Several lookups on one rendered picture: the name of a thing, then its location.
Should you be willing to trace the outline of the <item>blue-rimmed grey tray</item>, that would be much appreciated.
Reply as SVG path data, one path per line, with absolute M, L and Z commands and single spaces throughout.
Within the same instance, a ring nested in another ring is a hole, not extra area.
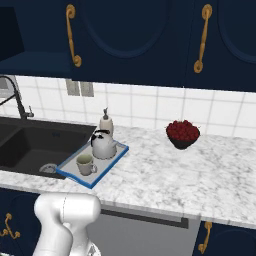
M 117 153 L 111 159 L 100 160 L 95 158 L 93 163 L 97 166 L 97 172 L 88 176 L 83 176 L 76 164 L 76 158 L 81 154 L 91 154 L 92 148 L 90 143 L 86 143 L 74 154 L 68 157 L 64 162 L 56 167 L 56 172 L 65 176 L 89 189 L 92 189 L 110 169 L 128 152 L 129 147 L 120 142 L 117 143 Z

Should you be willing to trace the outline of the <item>beige mug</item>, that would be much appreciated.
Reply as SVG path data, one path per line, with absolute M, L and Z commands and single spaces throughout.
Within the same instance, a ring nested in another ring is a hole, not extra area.
M 94 164 L 93 157 L 90 154 L 79 155 L 76 159 L 76 164 L 80 174 L 83 176 L 97 172 L 97 166 Z

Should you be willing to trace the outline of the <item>navy base cabinet door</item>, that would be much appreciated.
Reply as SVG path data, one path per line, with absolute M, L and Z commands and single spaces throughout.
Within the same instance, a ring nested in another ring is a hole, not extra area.
M 20 238 L 0 237 L 0 256 L 32 256 L 35 250 L 41 224 L 34 213 L 37 193 L 0 188 L 0 231 L 5 228 L 7 213 L 12 214 L 9 226 L 18 231 Z
M 192 256 L 256 256 L 256 229 L 213 223 L 204 254 L 198 245 L 204 242 L 207 230 L 202 221 Z

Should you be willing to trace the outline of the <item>white soap dispenser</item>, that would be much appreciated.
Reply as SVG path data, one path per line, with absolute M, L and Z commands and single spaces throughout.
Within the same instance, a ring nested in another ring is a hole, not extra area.
M 114 132 L 114 125 L 112 118 L 108 115 L 108 109 L 105 108 L 103 110 L 103 117 L 100 119 L 99 128 L 101 130 L 108 130 L 110 132 L 110 135 L 113 135 Z

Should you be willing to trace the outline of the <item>dark bowl of red fruit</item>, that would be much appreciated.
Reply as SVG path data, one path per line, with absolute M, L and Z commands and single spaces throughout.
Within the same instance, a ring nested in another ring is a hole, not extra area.
M 188 120 L 170 123 L 166 134 L 174 147 L 180 150 L 187 149 L 200 137 L 199 129 Z

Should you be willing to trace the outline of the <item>black sink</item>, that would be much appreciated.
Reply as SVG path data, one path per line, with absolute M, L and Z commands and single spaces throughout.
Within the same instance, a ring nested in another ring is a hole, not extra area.
M 46 164 L 60 165 L 85 145 L 96 127 L 0 117 L 0 170 L 64 179 L 40 172 Z

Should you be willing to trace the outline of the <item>grey dishwasher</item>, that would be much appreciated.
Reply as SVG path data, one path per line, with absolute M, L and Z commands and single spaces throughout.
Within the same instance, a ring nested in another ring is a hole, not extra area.
M 184 218 L 107 205 L 103 209 L 178 222 Z M 188 229 L 101 213 L 87 230 L 102 256 L 192 256 L 200 220 L 186 219 Z

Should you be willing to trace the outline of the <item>grey wall outlet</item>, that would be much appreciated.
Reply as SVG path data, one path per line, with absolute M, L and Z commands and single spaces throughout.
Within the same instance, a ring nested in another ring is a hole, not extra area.
M 67 88 L 67 93 L 70 96 L 79 96 L 80 95 L 79 85 L 78 85 L 77 81 L 67 79 L 66 80 L 66 88 Z
M 81 88 L 81 95 L 83 97 L 93 97 L 94 96 L 94 89 L 93 89 L 92 82 L 81 81 L 80 88 Z

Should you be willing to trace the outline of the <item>navy wall cabinet door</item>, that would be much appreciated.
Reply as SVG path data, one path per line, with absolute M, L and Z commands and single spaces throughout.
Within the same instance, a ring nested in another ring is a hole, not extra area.
M 212 16 L 203 56 L 203 70 L 194 72 L 204 20 Z M 187 88 L 256 92 L 256 0 L 195 0 L 187 71 Z
M 74 80 L 179 86 L 184 78 L 193 0 L 69 0 Z

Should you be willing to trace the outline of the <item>navy open wall cabinet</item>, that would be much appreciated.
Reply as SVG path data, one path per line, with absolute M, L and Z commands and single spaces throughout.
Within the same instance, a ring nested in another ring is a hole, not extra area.
M 70 76 L 69 0 L 0 0 L 0 73 Z

